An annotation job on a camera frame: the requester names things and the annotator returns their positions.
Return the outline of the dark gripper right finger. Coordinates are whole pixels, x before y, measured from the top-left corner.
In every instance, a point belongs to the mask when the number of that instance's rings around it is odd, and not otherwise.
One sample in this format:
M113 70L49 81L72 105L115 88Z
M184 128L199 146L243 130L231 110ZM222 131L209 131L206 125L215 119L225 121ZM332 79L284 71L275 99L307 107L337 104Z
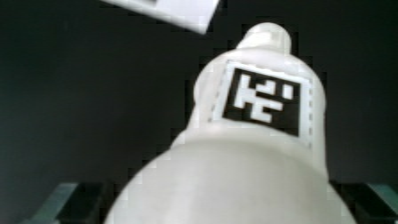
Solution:
M330 182L357 224L398 224L398 184Z

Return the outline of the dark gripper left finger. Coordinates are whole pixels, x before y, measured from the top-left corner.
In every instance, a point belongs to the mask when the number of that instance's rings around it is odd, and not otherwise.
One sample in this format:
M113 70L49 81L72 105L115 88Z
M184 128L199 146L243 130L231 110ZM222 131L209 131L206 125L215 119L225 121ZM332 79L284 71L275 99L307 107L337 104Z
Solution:
M32 217L17 224L103 224L108 190L99 182L60 183Z

